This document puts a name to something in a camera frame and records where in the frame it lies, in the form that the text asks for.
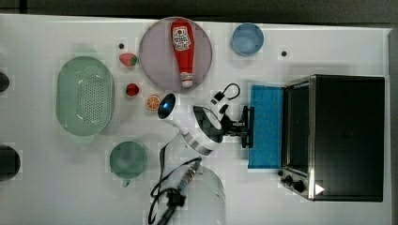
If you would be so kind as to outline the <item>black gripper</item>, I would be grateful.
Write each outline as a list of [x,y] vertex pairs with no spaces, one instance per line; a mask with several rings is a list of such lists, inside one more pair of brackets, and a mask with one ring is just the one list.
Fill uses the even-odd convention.
[[244,106],[238,121],[233,121],[225,114],[221,120],[223,135],[232,137],[246,137],[248,133],[248,107]]

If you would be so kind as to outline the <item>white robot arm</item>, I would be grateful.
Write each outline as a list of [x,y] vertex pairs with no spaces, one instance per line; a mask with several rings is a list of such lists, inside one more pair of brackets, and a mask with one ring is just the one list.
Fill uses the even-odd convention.
[[177,208],[186,201],[184,189],[202,168],[202,161],[215,151],[225,136],[239,137],[241,145],[253,147],[254,108],[245,106],[239,120],[233,121],[226,114],[230,98],[223,92],[216,93],[203,104],[194,102],[190,97],[178,94],[166,95],[158,108],[161,121],[178,129],[175,138],[160,150],[161,168],[165,168],[166,151],[177,143],[182,143],[196,154],[182,165],[186,171],[177,187],[162,188],[161,185],[172,174],[161,172],[159,183],[151,190],[156,200],[167,198],[167,209],[156,225],[167,225]]

